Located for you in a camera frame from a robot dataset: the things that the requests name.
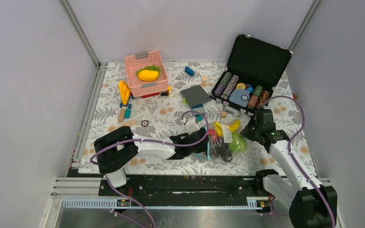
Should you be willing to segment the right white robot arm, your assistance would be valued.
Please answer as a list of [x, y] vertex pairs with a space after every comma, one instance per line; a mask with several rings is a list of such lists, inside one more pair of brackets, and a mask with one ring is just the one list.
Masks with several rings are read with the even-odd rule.
[[295, 228], [334, 228], [337, 216], [337, 192], [324, 185], [310, 171], [299, 156], [289, 149], [289, 137], [277, 130], [273, 112], [256, 110], [242, 135], [264, 146], [281, 169], [287, 181], [274, 169], [257, 171], [254, 191], [261, 196], [272, 194], [288, 209]]

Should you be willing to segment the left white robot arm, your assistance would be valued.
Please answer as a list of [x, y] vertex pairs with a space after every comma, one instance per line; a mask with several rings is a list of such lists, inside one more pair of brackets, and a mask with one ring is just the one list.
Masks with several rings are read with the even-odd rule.
[[204, 127], [193, 133], [155, 139], [134, 134], [131, 127], [123, 126], [94, 141], [95, 154], [90, 162], [110, 181], [110, 189], [116, 195], [123, 195], [128, 191], [124, 166], [133, 158], [182, 160], [194, 153], [206, 152], [208, 142], [208, 131]]

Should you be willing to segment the clear zip top bag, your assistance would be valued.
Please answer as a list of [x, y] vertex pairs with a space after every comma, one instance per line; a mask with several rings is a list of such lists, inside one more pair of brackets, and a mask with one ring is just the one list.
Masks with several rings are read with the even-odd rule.
[[[230, 121], [220, 122], [220, 123], [227, 124]], [[222, 142], [224, 142], [226, 144], [230, 143], [232, 141], [232, 134], [231, 133], [229, 134], [229, 131], [227, 131], [227, 132], [223, 133], [223, 137], [218, 137], [214, 130], [214, 122], [209, 123], [209, 126], [206, 126], [204, 124], [204, 121], [201, 121], [201, 126], [204, 127], [208, 131], [209, 142], [208, 142], [207, 152], [202, 152], [202, 153], [197, 154], [197, 158], [199, 160], [204, 160], [204, 161], [210, 161], [210, 160], [223, 161], [221, 158], [216, 157], [215, 147], [218, 145], [221, 145]], [[241, 134], [241, 130], [243, 130], [242, 124], [240, 125], [240, 128], [236, 132]], [[234, 159], [239, 158], [243, 154], [244, 154], [244, 152], [243, 153], [232, 153], [232, 161]]]

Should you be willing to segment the green fake grapes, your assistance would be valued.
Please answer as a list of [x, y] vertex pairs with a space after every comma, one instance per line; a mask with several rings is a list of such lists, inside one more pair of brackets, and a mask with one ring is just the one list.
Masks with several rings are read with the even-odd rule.
[[158, 71], [160, 72], [160, 68], [156, 65], [151, 65], [151, 66], [145, 66], [144, 68], [141, 68], [139, 70], [136, 71], [136, 75], [138, 75], [141, 71], [143, 70], [151, 70], [151, 71]]

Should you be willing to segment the yellow fake mango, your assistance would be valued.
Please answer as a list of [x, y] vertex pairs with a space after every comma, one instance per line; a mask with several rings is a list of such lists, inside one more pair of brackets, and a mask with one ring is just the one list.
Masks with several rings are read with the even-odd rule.
[[153, 82], [159, 78], [160, 72], [151, 71], [151, 70], [143, 70], [137, 76], [138, 76], [138, 79], [141, 81]]

